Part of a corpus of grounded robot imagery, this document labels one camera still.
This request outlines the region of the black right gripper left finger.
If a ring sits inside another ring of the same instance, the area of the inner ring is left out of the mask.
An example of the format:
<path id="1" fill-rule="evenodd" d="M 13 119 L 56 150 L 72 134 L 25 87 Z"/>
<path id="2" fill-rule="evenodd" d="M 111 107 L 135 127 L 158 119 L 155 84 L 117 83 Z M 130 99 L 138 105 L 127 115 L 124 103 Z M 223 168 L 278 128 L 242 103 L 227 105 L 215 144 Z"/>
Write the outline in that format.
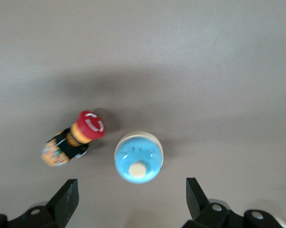
<path id="1" fill-rule="evenodd" d="M 68 179 L 45 206 L 32 207 L 10 221 L 0 214 L 0 228 L 64 228 L 78 203 L 78 180 Z"/>

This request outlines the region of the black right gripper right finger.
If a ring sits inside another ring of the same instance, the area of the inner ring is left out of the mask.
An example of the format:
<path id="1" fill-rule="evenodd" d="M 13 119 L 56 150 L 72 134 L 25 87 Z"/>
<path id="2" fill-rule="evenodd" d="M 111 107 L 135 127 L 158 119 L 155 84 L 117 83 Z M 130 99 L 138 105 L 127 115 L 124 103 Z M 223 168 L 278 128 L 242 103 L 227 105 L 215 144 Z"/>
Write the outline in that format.
<path id="1" fill-rule="evenodd" d="M 186 179 L 186 202 L 191 220 L 184 228 L 286 228 L 266 211 L 249 209 L 240 216 L 221 203 L 210 202 L 196 178 Z"/>

